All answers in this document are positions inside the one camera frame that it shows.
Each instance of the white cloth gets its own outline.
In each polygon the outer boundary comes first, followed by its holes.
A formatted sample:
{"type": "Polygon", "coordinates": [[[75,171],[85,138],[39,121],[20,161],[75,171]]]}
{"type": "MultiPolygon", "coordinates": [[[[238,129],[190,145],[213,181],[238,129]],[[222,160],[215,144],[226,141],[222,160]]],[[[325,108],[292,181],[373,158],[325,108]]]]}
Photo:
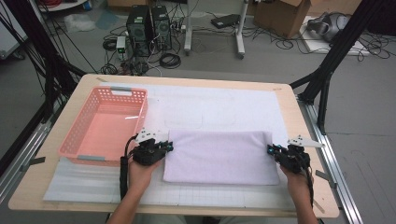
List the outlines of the white cloth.
{"type": "Polygon", "coordinates": [[[174,150],[165,157],[163,180],[178,183],[277,185],[268,132],[171,130],[174,150]]]}

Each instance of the human arm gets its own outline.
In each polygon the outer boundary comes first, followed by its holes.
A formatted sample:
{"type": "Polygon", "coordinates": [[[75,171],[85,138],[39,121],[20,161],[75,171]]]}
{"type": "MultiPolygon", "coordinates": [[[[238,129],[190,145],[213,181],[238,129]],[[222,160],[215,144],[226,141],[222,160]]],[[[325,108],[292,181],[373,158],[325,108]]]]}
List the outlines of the human arm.
{"type": "Polygon", "coordinates": [[[132,223],[140,199],[149,186],[151,174],[160,164],[160,161],[151,166],[143,166],[135,161],[129,164],[129,189],[108,220],[108,224],[132,223]]]}
{"type": "Polygon", "coordinates": [[[288,191],[296,207],[298,223],[318,224],[318,220],[311,207],[306,176],[295,174],[283,166],[280,166],[280,169],[288,178],[288,191]]]}

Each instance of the pink plastic basket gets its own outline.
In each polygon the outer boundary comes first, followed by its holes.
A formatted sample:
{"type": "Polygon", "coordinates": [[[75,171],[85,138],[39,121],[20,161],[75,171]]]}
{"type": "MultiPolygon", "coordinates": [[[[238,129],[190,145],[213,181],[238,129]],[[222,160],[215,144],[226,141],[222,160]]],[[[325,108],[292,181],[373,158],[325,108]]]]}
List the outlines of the pink plastic basket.
{"type": "Polygon", "coordinates": [[[147,110],[146,90],[94,87],[59,154],[74,163],[118,166],[128,139],[143,128],[147,110]]]}

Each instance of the black metal pole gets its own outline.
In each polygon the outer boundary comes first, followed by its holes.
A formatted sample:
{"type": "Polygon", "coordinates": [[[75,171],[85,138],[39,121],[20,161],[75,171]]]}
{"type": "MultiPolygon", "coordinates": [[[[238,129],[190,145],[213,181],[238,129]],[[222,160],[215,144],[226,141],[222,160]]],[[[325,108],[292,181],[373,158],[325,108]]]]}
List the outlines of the black metal pole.
{"type": "Polygon", "coordinates": [[[329,50],[329,53],[326,55],[320,67],[314,73],[290,84],[291,87],[295,89],[308,83],[305,90],[299,94],[299,99],[308,105],[312,105],[317,95],[321,92],[318,110],[318,126],[322,134],[326,134],[324,123],[332,74],[359,39],[361,33],[368,26],[375,13],[377,13],[387,1],[389,0],[362,0],[345,29],[335,39],[332,48],[329,50]]]}

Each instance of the computer tower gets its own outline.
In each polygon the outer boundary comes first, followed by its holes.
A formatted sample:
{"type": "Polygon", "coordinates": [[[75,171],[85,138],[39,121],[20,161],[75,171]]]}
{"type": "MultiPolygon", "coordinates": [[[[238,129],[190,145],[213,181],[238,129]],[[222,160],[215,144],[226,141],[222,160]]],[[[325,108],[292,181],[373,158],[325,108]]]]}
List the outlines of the computer tower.
{"type": "Polygon", "coordinates": [[[134,56],[149,56],[149,43],[153,39],[152,22],[149,7],[134,5],[131,7],[126,29],[131,40],[134,56]]]}
{"type": "Polygon", "coordinates": [[[171,49],[171,29],[168,13],[165,6],[156,6],[151,9],[154,35],[158,50],[171,49]]]}

